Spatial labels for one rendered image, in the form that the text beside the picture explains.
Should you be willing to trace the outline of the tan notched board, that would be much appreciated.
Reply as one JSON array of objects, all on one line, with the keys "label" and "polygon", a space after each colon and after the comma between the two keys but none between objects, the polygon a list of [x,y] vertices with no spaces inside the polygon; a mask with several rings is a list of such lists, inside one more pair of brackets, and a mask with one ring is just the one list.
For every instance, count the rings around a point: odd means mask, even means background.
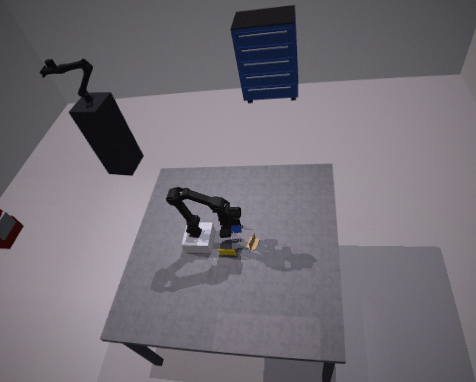
[{"label": "tan notched board", "polygon": [[250,238],[246,248],[248,249],[251,249],[251,250],[254,250],[256,249],[258,243],[259,243],[260,239],[257,239],[255,238],[255,234],[253,234],[253,236]]}]

